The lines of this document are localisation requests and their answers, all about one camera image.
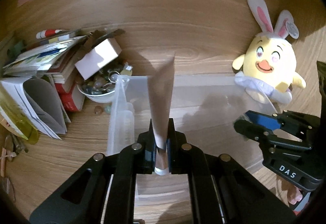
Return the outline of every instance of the orange beak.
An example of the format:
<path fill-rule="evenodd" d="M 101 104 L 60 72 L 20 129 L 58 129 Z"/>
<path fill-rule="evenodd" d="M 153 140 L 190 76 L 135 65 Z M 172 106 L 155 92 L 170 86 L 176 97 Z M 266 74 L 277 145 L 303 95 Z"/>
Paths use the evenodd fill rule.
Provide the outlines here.
<path fill-rule="evenodd" d="M 264 59 L 262 62 L 256 61 L 256 68 L 262 73 L 271 73 L 274 70 L 266 59 Z"/>

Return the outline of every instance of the plush toy eye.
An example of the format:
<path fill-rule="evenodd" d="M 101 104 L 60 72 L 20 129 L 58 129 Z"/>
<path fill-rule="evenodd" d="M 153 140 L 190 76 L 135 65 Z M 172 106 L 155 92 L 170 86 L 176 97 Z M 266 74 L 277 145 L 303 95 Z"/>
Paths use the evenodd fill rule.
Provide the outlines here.
<path fill-rule="evenodd" d="M 272 61 L 276 63 L 279 59 L 280 59 L 280 53 L 277 51 L 273 52 L 272 53 Z"/>
<path fill-rule="evenodd" d="M 257 57 L 261 57 L 263 55 L 263 48 L 260 46 L 257 48 L 257 51 L 256 51 L 256 54 L 257 54 Z"/>

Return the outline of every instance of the plush toy face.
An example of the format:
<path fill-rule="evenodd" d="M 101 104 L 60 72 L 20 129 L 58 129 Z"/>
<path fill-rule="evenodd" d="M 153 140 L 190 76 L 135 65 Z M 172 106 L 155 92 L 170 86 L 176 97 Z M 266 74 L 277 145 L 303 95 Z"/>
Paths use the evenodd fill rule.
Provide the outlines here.
<path fill-rule="evenodd" d="M 296 66 L 295 54 L 288 41 L 257 36 L 244 56 L 243 73 L 285 92 L 293 81 Z"/>

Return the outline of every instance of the pink inner ear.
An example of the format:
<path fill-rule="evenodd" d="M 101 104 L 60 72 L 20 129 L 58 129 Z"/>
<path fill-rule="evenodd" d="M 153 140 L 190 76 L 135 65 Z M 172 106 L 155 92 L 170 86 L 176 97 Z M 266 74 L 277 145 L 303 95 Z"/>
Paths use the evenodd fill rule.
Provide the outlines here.
<path fill-rule="evenodd" d="M 264 14 L 264 11 L 262 10 L 262 8 L 260 7 L 257 7 L 257 12 L 258 12 L 258 16 L 260 18 L 260 20 L 263 22 L 263 24 L 266 26 L 266 30 L 268 32 L 273 32 L 273 28 L 272 26 L 270 25 L 270 23 L 268 22 L 265 14 Z"/>
<path fill-rule="evenodd" d="M 278 36 L 280 36 L 280 37 L 283 37 L 287 32 L 286 27 L 285 27 L 285 23 L 287 20 L 288 20 L 288 18 L 284 19 L 283 25 L 282 25 L 280 31 L 278 32 Z"/>

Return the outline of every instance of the white tag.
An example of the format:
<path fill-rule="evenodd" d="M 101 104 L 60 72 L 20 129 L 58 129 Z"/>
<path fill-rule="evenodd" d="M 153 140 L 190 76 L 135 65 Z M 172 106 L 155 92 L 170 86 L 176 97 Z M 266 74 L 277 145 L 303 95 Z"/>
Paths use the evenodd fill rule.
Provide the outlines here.
<path fill-rule="evenodd" d="M 286 21 L 285 28 L 292 38 L 294 39 L 299 38 L 299 30 L 294 23 Z"/>

